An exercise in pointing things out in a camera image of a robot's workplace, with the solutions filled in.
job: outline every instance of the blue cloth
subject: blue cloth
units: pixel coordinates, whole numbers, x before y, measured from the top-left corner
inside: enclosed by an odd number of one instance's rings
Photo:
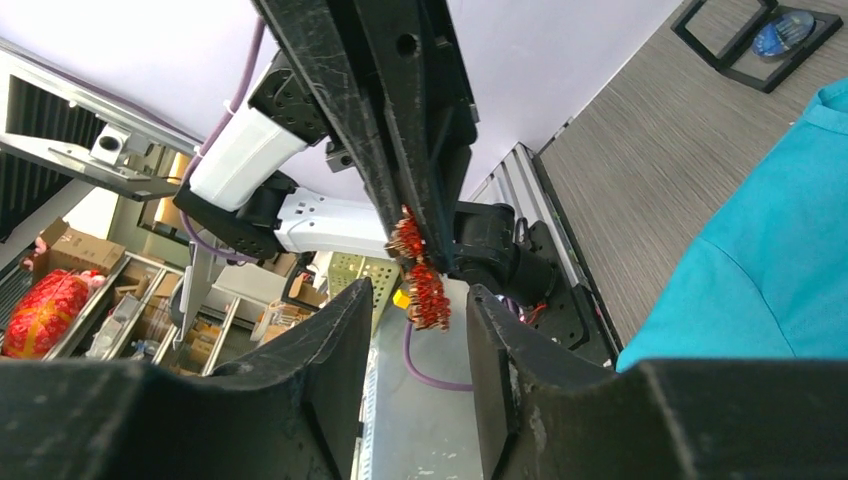
[[[848,79],[707,223],[616,368],[652,357],[848,359]]]

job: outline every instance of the red plastic bag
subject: red plastic bag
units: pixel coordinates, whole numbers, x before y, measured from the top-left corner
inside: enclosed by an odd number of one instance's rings
[[[53,270],[18,302],[3,339],[3,355],[39,359],[62,338],[88,300],[79,275]]]

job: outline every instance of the wooden floor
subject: wooden floor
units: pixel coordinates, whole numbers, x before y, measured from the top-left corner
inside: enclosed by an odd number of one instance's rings
[[[708,2],[692,30],[721,45],[720,32],[752,3]],[[791,3],[848,20],[844,0]],[[846,76],[848,27],[766,95],[710,69],[667,24],[542,152],[625,343],[713,212],[815,91]]]

